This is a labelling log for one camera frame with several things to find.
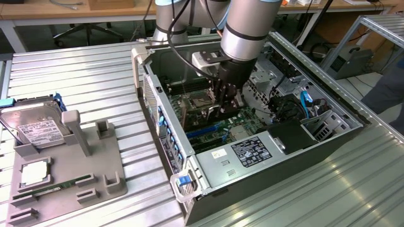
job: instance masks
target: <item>metal table surface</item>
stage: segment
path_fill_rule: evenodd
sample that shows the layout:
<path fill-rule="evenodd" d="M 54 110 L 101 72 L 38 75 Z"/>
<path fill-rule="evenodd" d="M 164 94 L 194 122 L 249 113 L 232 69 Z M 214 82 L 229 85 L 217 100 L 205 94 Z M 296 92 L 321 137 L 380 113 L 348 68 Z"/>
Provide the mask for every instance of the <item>metal table surface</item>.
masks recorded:
<path fill-rule="evenodd" d="M 80 111 L 82 127 L 98 119 L 114 124 L 129 189 L 124 196 L 37 226 L 184 225 L 134 94 L 133 44 L 16 54 L 5 65 L 2 97 L 41 96 L 56 90 L 66 108 Z M 373 126 L 325 161 L 193 226 L 402 226 L 404 149 L 394 132 L 368 116 Z M 0 227 L 5 226 L 12 145 L 13 138 L 2 131 Z"/>

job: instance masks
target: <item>black pants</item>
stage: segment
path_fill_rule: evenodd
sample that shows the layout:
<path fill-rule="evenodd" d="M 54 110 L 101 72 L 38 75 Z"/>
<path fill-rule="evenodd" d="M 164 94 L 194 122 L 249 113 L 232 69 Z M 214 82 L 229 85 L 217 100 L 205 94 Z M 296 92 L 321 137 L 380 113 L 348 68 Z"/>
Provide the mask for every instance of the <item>black pants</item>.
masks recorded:
<path fill-rule="evenodd" d="M 361 102 L 376 114 L 404 102 L 404 69 L 394 67 L 389 70 Z M 400 115 L 390 122 L 390 126 L 404 135 L 404 104 Z"/>

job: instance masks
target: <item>office chair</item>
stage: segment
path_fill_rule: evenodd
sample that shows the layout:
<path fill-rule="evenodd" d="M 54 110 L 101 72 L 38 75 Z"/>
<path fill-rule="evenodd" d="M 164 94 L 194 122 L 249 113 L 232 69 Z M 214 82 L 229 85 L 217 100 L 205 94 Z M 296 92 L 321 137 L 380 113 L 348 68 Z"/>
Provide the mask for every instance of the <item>office chair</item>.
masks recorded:
<path fill-rule="evenodd" d="M 106 28 L 97 26 L 97 24 L 100 24 L 100 23 L 84 23 L 84 24 L 80 24 L 78 26 L 76 26 L 74 24 L 69 24 L 69 26 L 70 26 L 69 30 L 66 30 L 65 32 L 53 36 L 54 45 L 58 47 L 62 47 L 64 42 L 60 40 L 60 38 L 68 36 L 69 34 L 77 32 L 77 31 L 81 31 L 84 29 L 85 29 L 85 33 L 86 33 L 86 45 L 88 46 L 90 45 L 89 35 L 92 34 L 92 32 L 90 32 L 92 29 L 116 36 L 118 38 L 118 42 L 120 43 L 124 42 L 124 36 L 120 33 L 108 29 L 112 27 L 110 22 L 106 22 Z"/>

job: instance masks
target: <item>white sticker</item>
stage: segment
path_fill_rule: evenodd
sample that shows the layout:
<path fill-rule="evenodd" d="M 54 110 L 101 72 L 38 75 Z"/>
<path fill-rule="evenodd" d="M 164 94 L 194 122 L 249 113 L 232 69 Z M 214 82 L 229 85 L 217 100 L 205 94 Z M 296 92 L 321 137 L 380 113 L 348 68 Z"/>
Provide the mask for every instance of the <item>white sticker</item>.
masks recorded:
<path fill-rule="evenodd" d="M 213 151 L 213 152 L 212 152 L 212 155 L 213 155 L 213 158 L 216 159 L 216 158 L 218 158 L 218 157 L 226 155 L 226 152 L 225 152 L 224 149 L 220 149 L 220 150 Z"/>
<path fill-rule="evenodd" d="M 20 125 L 17 128 L 34 146 L 62 140 L 62 134 L 53 120 Z"/>

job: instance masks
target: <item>hard drive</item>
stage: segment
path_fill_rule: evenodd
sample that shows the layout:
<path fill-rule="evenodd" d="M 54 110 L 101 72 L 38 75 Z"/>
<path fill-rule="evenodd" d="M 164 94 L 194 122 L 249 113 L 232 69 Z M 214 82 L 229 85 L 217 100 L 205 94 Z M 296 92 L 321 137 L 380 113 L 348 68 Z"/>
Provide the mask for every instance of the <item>hard drive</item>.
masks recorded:
<path fill-rule="evenodd" d="M 20 145 L 46 148 L 64 143 L 70 130 L 61 123 L 62 103 L 53 96 L 0 102 L 0 122 Z"/>

